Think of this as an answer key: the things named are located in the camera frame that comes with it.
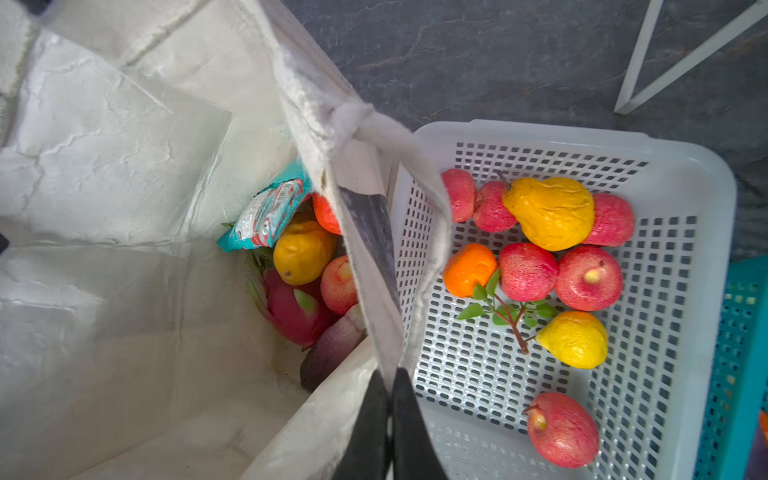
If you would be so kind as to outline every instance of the lemon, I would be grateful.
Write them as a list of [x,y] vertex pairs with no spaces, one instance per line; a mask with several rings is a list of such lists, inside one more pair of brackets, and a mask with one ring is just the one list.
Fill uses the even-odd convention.
[[608,332],[588,312],[557,315],[536,339],[556,359],[577,369],[593,369],[608,356]]

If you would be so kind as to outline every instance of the orange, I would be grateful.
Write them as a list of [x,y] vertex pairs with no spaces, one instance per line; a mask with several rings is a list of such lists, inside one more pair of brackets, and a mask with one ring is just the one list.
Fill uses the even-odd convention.
[[330,233],[341,235],[341,227],[339,226],[339,221],[336,219],[336,215],[333,214],[333,210],[331,210],[331,204],[328,202],[328,199],[320,194],[313,194],[312,205],[315,208],[315,217],[317,218],[317,223],[319,223],[321,227],[328,230]]
[[445,288],[454,296],[470,297],[475,286],[485,286],[496,271],[496,257],[488,248],[477,243],[464,245],[451,257],[442,271]]
[[768,413],[765,413],[763,410],[760,410],[760,428],[766,437],[766,443],[768,443]]

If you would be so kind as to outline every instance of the yellow lemon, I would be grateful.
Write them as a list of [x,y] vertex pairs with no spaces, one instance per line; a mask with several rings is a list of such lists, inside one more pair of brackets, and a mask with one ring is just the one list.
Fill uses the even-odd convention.
[[594,200],[572,178],[520,178],[502,203],[518,219],[528,239],[553,252],[578,245],[594,226]]
[[593,369],[608,356],[608,332],[588,312],[563,312],[541,329],[536,340],[561,362]]

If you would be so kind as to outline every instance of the plant sprig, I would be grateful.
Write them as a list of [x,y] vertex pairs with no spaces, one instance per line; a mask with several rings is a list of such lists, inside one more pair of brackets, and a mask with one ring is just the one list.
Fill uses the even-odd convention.
[[481,315],[490,315],[495,325],[509,325],[512,332],[520,344],[520,349],[528,355],[528,342],[533,340],[536,335],[524,339],[518,329],[520,320],[530,327],[535,328],[538,319],[550,319],[558,314],[558,311],[544,300],[533,302],[512,302],[509,306],[496,294],[496,287],[501,276],[501,270],[497,269],[485,286],[478,283],[472,292],[472,299],[484,302],[470,303],[457,316],[457,320],[467,320]]
[[264,272],[274,265],[272,261],[272,249],[267,247],[256,248],[255,250],[250,251],[250,255],[251,260],[253,261],[255,275],[252,275],[252,279],[248,279],[248,291],[253,299],[253,303],[256,304],[256,308],[262,315],[264,315],[264,318],[268,319],[272,316],[272,313],[269,312],[266,306],[267,298]]

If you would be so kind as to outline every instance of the twig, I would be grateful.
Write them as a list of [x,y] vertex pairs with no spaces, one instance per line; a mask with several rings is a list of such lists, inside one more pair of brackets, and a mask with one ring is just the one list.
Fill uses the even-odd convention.
[[509,188],[509,186],[510,186],[511,184],[510,184],[509,180],[507,180],[507,174],[506,174],[504,171],[502,171],[502,170],[499,170],[499,169],[497,168],[497,169],[493,170],[493,173],[497,174],[497,175],[498,175],[498,177],[499,177],[499,178],[502,180],[502,182],[504,182],[504,183],[505,183],[506,187],[507,187],[507,188]]
[[494,296],[496,297],[496,300],[501,302],[501,304],[504,306],[504,310],[506,310],[507,312],[507,316],[509,318],[504,320],[506,320],[506,322],[509,323],[509,325],[512,327],[512,332],[515,333],[515,337],[517,337],[518,339],[518,343],[520,344],[520,349],[523,351],[524,355],[528,355],[528,344],[525,342],[525,340],[523,340],[523,336],[520,335],[520,330],[518,330],[518,322],[523,317],[523,313],[525,313],[525,305],[520,305],[520,313],[518,313],[518,318],[516,318],[515,321],[512,322],[511,321],[512,314],[509,312],[509,305],[507,305],[507,303],[504,300],[499,298],[498,295],[494,295]]

